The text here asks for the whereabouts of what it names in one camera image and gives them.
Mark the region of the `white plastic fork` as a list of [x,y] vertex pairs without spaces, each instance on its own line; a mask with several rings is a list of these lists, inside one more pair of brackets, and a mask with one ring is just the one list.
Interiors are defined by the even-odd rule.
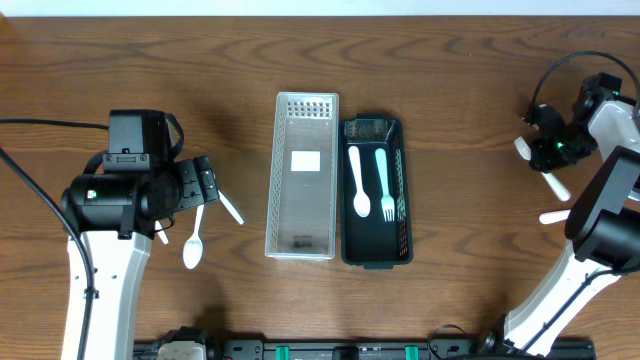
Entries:
[[[514,145],[519,153],[519,155],[526,161],[530,161],[532,159],[531,148],[526,143],[523,137],[518,137],[514,140]],[[548,186],[556,196],[556,198],[562,202],[567,202],[571,199],[571,193],[566,188],[566,186],[556,178],[552,173],[541,173],[544,180],[547,182]]]
[[566,221],[570,214],[570,210],[559,210],[546,212],[539,215],[539,222],[543,225],[554,224],[558,222]]

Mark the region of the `white plastic spoon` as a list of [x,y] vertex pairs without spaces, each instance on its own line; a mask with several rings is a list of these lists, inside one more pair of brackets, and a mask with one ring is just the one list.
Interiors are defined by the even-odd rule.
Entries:
[[155,222],[154,230],[155,230],[155,234],[160,238],[163,244],[169,243],[169,238],[160,221]]
[[356,146],[350,146],[348,149],[348,155],[356,187],[356,193],[353,200],[354,210],[359,217],[365,218],[370,214],[371,203],[363,187],[361,157],[359,149]]

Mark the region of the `pale blue plastic fork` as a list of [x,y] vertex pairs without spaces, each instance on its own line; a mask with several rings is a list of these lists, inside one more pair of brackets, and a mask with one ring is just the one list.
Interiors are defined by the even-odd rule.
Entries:
[[395,220],[395,202],[390,194],[387,155],[384,148],[375,150],[375,160],[382,191],[381,209],[383,217],[386,222],[392,222]]

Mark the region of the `dark green perforated plastic basket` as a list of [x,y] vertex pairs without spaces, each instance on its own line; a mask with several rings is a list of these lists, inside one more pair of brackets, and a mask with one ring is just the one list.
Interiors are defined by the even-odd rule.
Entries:
[[[353,206],[356,187],[348,155],[359,149],[364,191],[371,203],[370,214],[359,217]],[[389,171],[389,189],[395,202],[395,220],[386,222],[381,209],[382,191],[375,150],[384,148]],[[366,269],[391,269],[413,259],[410,197],[402,124],[383,114],[359,114],[340,124],[340,210],[343,261]]]

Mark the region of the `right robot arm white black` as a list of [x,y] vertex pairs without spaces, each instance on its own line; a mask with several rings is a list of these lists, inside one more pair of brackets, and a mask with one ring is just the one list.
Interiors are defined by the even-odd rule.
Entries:
[[620,93],[620,78],[599,73],[585,79],[571,122],[551,106],[534,104],[525,120],[539,138],[514,142],[556,197],[570,199],[554,177],[599,151],[603,164],[573,207],[559,212],[566,243],[534,292],[488,334],[483,351],[546,356],[560,332],[600,291],[639,269],[639,214],[626,207],[639,198],[638,101]]

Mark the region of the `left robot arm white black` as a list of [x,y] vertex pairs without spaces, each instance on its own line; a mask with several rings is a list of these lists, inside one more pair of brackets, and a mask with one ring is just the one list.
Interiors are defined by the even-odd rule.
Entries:
[[140,286],[160,222],[218,200],[206,156],[179,160],[184,132],[171,113],[113,110],[109,144],[62,196],[70,222],[70,295],[62,356],[130,359]]

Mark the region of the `white plastic spoon right crossing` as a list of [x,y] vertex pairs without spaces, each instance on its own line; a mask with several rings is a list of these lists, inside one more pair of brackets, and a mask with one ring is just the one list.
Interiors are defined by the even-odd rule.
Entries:
[[234,207],[234,205],[224,195],[224,193],[222,191],[218,191],[218,196],[219,196],[219,200],[222,202],[222,204],[224,205],[226,210],[229,212],[229,214],[235,219],[235,221],[239,225],[243,225],[245,223],[244,219],[242,218],[240,213],[237,211],[237,209]]

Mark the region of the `white plastic spoon bowl down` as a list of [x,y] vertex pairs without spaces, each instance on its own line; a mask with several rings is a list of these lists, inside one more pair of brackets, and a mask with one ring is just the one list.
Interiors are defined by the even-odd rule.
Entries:
[[203,256],[203,242],[199,234],[203,216],[204,205],[199,205],[196,208],[193,233],[183,246],[183,263],[189,270],[193,270],[199,264]]

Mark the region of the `clear perforated plastic basket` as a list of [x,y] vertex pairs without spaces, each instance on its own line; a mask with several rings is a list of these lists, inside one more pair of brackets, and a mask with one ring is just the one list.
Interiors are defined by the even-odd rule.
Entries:
[[335,256],[339,95],[276,97],[265,255]]

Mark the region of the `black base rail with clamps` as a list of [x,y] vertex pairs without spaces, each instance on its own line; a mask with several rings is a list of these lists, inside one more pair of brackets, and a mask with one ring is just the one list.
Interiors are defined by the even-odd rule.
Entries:
[[368,359],[512,359],[512,354],[476,352],[473,340],[460,335],[425,342],[222,342],[204,330],[181,327],[154,342],[137,341],[138,360],[368,360]]

